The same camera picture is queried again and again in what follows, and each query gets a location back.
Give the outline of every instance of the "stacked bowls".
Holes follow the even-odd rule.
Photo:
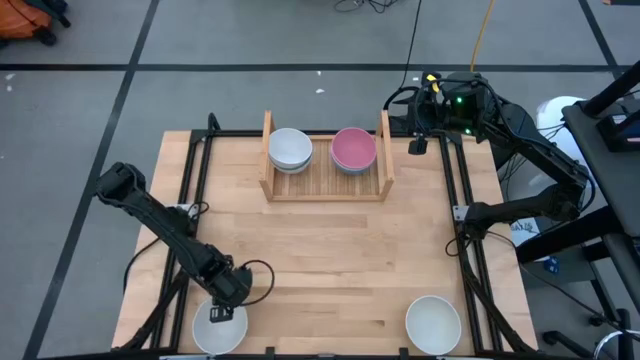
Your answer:
[[[269,135],[269,159],[273,166],[285,174],[297,174],[311,164],[313,144],[300,130],[278,129]]]
[[[365,130],[344,128],[331,142],[331,158],[338,169],[349,175],[367,172],[376,160],[376,142]]]

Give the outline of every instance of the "black cable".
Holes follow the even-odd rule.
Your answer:
[[[400,84],[400,86],[398,87],[399,89],[402,89],[402,87],[404,86],[404,82],[407,80],[407,72],[409,71],[411,53],[413,52],[413,42],[416,39],[416,30],[418,29],[418,19],[420,18],[421,7],[422,7],[422,0],[418,2],[418,9],[416,10],[416,19],[413,22],[413,33],[411,34],[411,45],[409,45],[409,55],[407,56],[407,63],[404,65],[404,75],[402,76],[402,84]]]
[[[351,1],[353,3],[353,8],[341,8],[340,4],[344,4],[348,1]],[[378,14],[383,14],[387,10],[387,8],[391,7],[391,5],[397,3],[398,1],[399,0],[384,0],[384,2],[380,3],[376,0],[338,0],[335,4],[333,4],[333,10],[341,13],[348,13],[354,10],[358,10],[362,7],[362,5],[364,5],[365,2],[367,2],[369,3],[369,5],[371,5],[373,11]]]
[[[269,289],[267,290],[267,292],[266,292],[266,293],[264,293],[264,295],[262,295],[261,297],[259,297],[259,298],[258,298],[258,299],[256,299],[256,300],[249,301],[249,302],[244,303],[244,304],[240,304],[239,306],[249,306],[249,305],[254,305],[254,304],[257,304],[257,303],[259,303],[260,301],[262,301],[262,300],[266,299],[266,297],[267,297],[267,296],[269,296],[269,294],[271,294],[271,291],[273,290],[273,286],[274,286],[274,285],[275,285],[275,283],[276,283],[276,273],[273,271],[273,268],[271,267],[271,265],[269,265],[269,263],[267,263],[266,261],[258,260],[258,259],[256,259],[256,260],[249,260],[249,261],[247,261],[246,263],[242,264],[240,267],[241,267],[241,268],[245,268],[247,265],[252,264],[252,263],[260,263],[260,264],[262,264],[262,265],[266,266],[266,267],[267,267],[267,269],[269,269],[269,271],[271,272],[271,284],[269,285]]]
[[[589,196],[589,200],[587,200],[587,203],[582,207],[582,209],[580,209],[580,212],[587,210],[587,208],[591,206],[593,200],[595,200],[596,198],[596,183],[595,181],[593,181],[591,176],[587,176],[587,180],[589,181],[589,185],[591,185],[591,195]]]
[[[512,155],[507,161],[507,165],[505,165],[505,168],[504,168],[504,174],[502,175],[502,178],[498,179],[500,183],[502,183],[509,175],[509,168],[512,166],[513,162],[515,161],[515,158],[516,158],[516,155]]]
[[[509,180],[509,179],[511,179],[511,177],[512,177],[512,176],[513,176],[513,175],[514,175],[514,174],[515,174],[515,173],[516,173],[516,172],[517,172],[517,171],[522,167],[522,165],[524,165],[524,163],[526,163],[526,162],[527,162],[527,159],[526,159],[526,158],[524,158],[524,157],[523,157],[523,159],[522,159],[522,160],[520,160],[520,162],[519,162],[517,165],[515,165],[515,161],[514,161],[514,166],[512,166],[512,167],[511,167],[511,172],[510,172],[507,176],[505,176],[505,177],[504,177],[503,181],[504,181],[504,180]]]
[[[131,266],[133,265],[133,263],[136,261],[138,256],[142,255],[142,253],[149,250],[153,245],[157,244],[158,241],[160,241],[160,238],[156,238],[152,242],[148,243],[147,245],[145,245],[145,247],[143,247],[142,249],[140,249],[140,251],[138,251],[135,255],[133,255],[131,260],[129,260],[127,267],[124,269],[124,278],[122,279],[122,293],[124,293],[127,290],[127,281],[129,280],[129,271],[131,270]]]
[[[453,238],[453,239],[449,240],[449,241],[447,242],[447,245],[445,245],[445,246],[444,246],[444,252],[445,252],[445,253],[447,254],[447,256],[449,256],[449,257],[456,257],[456,256],[459,256],[459,255],[460,255],[460,253],[455,253],[455,254],[454,254],[454,253],[449,252],[449,245],[453,244],[453,242],[454,242],[454,241],[456,241],[456,240],[457,240],[457,237],[455,237],[455,238]],[[471,245],[471,243],[472,243],[472,242],[473,242],[473,241],[472,241],[471,239],[465,239],[465,243],[464,243],[464,246],[463,246],[463,250],[464,250],[464,251],[467,251],[467,249],[469,248],[469,245]]]
[[[419,128],[424,135],[427,135],[429,132],[424,128],[424,126],[422,126],[422,122],[420,121],[420,112],[418,111],[420,103],[422,102],[422,94],[424,94],[424,86],[421,86],[416,92],[415,104],[413,106],[413,122],[414,127]]]
[[[386,2],[385,0],[385,2],[381,4],[375,0],[368,0],[368,1],[369,1],[369,5],[371,5],[371,7],[373,8],[373,11],[377,12],[378,14],[384,13],[388,7],[398,2],[398,0],[389,0],[389,2]]]
[[[513,247],[513,250],[516,251],[516,245],[513,243],[513,241],[511,241],[509,238],[507,238],[504,235],[495,233],[493,231],[487,231],[487,234],[491,234],[496,236],[498,239],[502,240],[503,242],[507,243],[508,245],[511,245],[511,247]],[[591,307],[589,307],[587,304],[583,303],[582,301],[576,299],[573,295],[569,294],[568,292],[566,292],[564,289],[562,289],[561,287],[543,279],[542,277],[530,272],[527,268],[525,268],[524,266],[522,266],[522,264],[518,263],[518,266],[520,267],[520,269],[522,269],[522,271],[526,272],[527,274],[531,275],[533,278],[537,279],[538,281],[541,281],[545,284],[547,284],[548,286],[551,286],[552,288],[558,290],[559,292],[561,292],[563,295],[565,295],[566,297],[568,297],[569,299],[573,300],[576,304],[580,305],[582,308],[584,308],[585,310],[589,311],[590,313],[592,313],[594,316],[598,317],[600,320],[602,320],[603,322],[609,324],[609,326],[611,326],[612,328],[622,332],[624,335],[631,337],[633,340],[635,341],[639,341],[640,342],[640,337],[629,333],[626,329],[621,328],[620,326],[618,326],[615,322],[609,320],[606,316],[602,316],[602,314],[600,314],[598,311],[592,309]]]
[[[194,207],[198,207],[198,212],[195,213],[191,218],[196,220],[198,218],[200,218],[200,215],[206,213],[207,211],[209,211],[209,203],[206,201],[200,201],[200,202],[196,202],[191,204],[191,206],[189,206],[189,209],[187,210],[187,214],[191,212],[191,210],[193,210]]]
[[[638,90],[634,90],[634,91],[629,91],[628,93],[626,93],[626,94],[622,95],[622,97],[631,96],[631,95],[633,95],[633,94],[635,94],[635,93],[637,93],[637,92],[640,92],[640,89],[638,89]]]

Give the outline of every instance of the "orange bag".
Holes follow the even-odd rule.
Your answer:
[[[47,13],[22,0],[0,0],[0,38],[29,38],[38,27],[50,26],[51,16]]]

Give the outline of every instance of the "black metal frame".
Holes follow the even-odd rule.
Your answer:
[[[337,131],[335,130],[303,130],[308,135],[331,135],[335,134]],[[392,132],[392,137],[407,137],[407,134],[404,132]],[[202,201],[204,198],[205,191],[205,183],[207,178],[207,171],[209,168],[209,159],[211,155],[212,143],[215,137],[260,137],[262,136],[261,130],[222,130],[215,119],[213,114],[209,115],[208,119],[208,128],[204,130],[192,130],[189,138],[189,148],[187,150],[186,162],[183,171],[180,193],[178,201],[179,203],[186,203],[189,192],[190,180],[193,173],[193,167],[195,162],[196,149],[200,142],[204,142],[202,160],[200,163],[200,171],[198,174],[198,182],[195,190],[195,198],[194,202]],[[458,167],[460,170],[460,177],[462,182],[462,190],[464,193],[464,199],[467,204],[473,202],[473,192],[471,189],[471,181],[469,178],[469,172],[467,168],[466,158],[464,154],[464,149],[462,147],[462,139],[459,135],[436,135],[440,143],[440,150],[442,154],[443,161],[443,169],[444,176],[447,183],[447,192],[449,196],[450,209],[451,209],[451,219],[453,222],[454,231],[456,232],[456,242],[458,252],[460,254],[464,254],[467,256],[466,250],[464,249],[464,239],[460,236],[461,232],[457,231],[457,222],[453,215],[453,206],[458,205],[458,198],[456,194],[455,188],[455,179],[453,176],[453,170],[451,166],[451,158],[449,154],[448,141],[454,145],[456,151],[456,159],[458,162]],[[484,255],[484,249],[482,246],[482,242],[474,242],[473,243],[474,255],[477,266],[477,273],[482,284],[483,290],[486,292],[488,297],[493,300],[492,291],[491,291],[491,283],[489,279],[489,273],[487,270],[486,258]],[[463,271],[463,257],[459,256],[460,259],[460,269]],[[160,292],[160,298],[163,297],[164,294],[168,291],[169,285],[171,284],[172,279],[174,278],[173,274],[175,272],[175,263],[176,258],[175,254],[169,252],[167,255],[167,260],[165,263],[165,269],[162,280],[162,289]],[[476,298],[466,282],[462,282],[462,286],[464,288],[466,307],[468,311],[469,325],[471,327],[471,337],[473,342],[474,354],[471,356],[482,356],[482,357],[491,357],[494,359],[510,359],[510,360],[518,360],[518,359],[543,359],[543,360],[575,360],[575,358],[569,357],[558,357],[558,356],[549,356],[543,354],[523,354],[517,352],[505,352],[502,348],[501,335],[496,326],[495,321],[487,316],[487,321],[489,324],[491,343],[493,346],[492,350],[484,349],[482,342],[482,333],[480,330],[480,319],[478,317]],[[160,347],[160,339],[162,338],[162,331],[164,327],[164,315],[161,316],[158,324],[156,325],[154,332],[151,337],[150,348],[149,349],[136,349],[136,350],[114,350],[108,353],[97,353],[97,354],[86,354],[86,355],[72,355],[66,357],[56,357],[56,359],[64,359],[64,360],[102,360],[102,359],[136,359],[136,360],[146,360],[146,359],[159,359],[162,356],[170,356],[170,355],[185,355],[178,353],[178,343],[180,339],[180,334],[182,331],[182,323],[184,320],[184,310],[186,306],[186,296],[187,296],[188,284],[185,284],[179,291],[177,295],[176,307],[175,307],[175,316],[171,328],[170,335],[170,344],[168,347]],[[215,358],[218,360],[309,360],[309,359],[331,359],[331,360],[436,360],[439,357],[437,356],[414,356],[409,355],[409,351],[407,348],[399,348],[398,355],[338,355],[338,354],[309,354],[309,355],[284,355],[284,354],[276,354],[275,348],[267,347],[265,349],[265,354],[226,354],[226,355],[218,355]]]

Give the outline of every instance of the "gray floor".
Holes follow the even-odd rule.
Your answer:
[[[0,50],[0,69],[3,64],[27,63],[127,64],[151,0],[69,3],[73,26],[54,27],[59,38],[55,47],[12,43]],[[425,1],[412,63],[432,64],[434,70],[468,64],[488,3]],[[382,15],[368,6],[338,14],[332,4],[333,0],[160,0],[140,63],[405,61],[417,1],[401,0]],[[640,58],[633,26],[640,7],[607,7],[598,0],[589,4],[617,63],[628,65]],[[497,0],[478,63],[598,69],[607,65],[578,0]],[[307,71],[137,71],[104,166],[127,161],[150,176],[162,133],[203,127],[210,111],[227,129],[259,128],[265,109],[273,110],[282,126],[372,128],[382,103],[401,81],[402,72],[395,71],[400,68],[320,73],[313,66]],[[613,80],[606,69],[563,69],[571,72],[492,69],[484,75],[499,94],[531,113],[545,100],[589,97]],[[407,83],[417,75],[410,72]],[[23,356],[123,76],[124,72],[63,71],[55,66],[49,71],[0,70],[0,348],[5,358]],[[122,300],[122,274],[138,229],[139,224],[122,212],[91,204],[40,356],[109,349]],[[631,308],[611,264],[599,267],[615,300]],[[588,283],[566,286],[585,301],[594,300]],[[563,330],[592,347],[606,331],[589,329],[585,314],[567,310],[572,304],[553,289],[532,286],[528,296],[539,332]],[[635,327],[640,327],[637,316]],[[560,346],[541,348],[566,354]]]

